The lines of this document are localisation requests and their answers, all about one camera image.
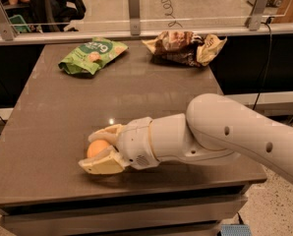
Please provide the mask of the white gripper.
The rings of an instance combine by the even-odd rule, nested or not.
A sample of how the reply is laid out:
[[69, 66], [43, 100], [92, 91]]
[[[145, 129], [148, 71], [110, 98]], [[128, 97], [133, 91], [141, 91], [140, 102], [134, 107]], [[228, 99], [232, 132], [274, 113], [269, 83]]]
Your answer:
[[79, 165], [85, 172], [96, 175], [121, 173], [129, 163], [138, 170], [156, 167], [159, 161], [150, 146], [151, 121], [151, 118], [146, 117], [133, 120], [126, 126], [115, 124], [93, 132], [88, 136], [90, 143], [105, 140], [112, 146], [95, 157], [80, 160]]

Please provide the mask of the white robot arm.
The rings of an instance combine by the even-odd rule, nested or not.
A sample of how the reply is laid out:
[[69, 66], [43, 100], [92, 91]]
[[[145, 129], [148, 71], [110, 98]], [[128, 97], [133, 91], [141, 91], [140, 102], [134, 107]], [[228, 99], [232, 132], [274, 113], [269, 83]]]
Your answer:
[[141, 170], [164, 161], [220, 165], [246, 155], [293, 184], [293, 127], [223, 95], [201, 94], [184, 113], [112, 125], [88, 141], [79, 165], [89, 174], [116, 174], [128, 166]]

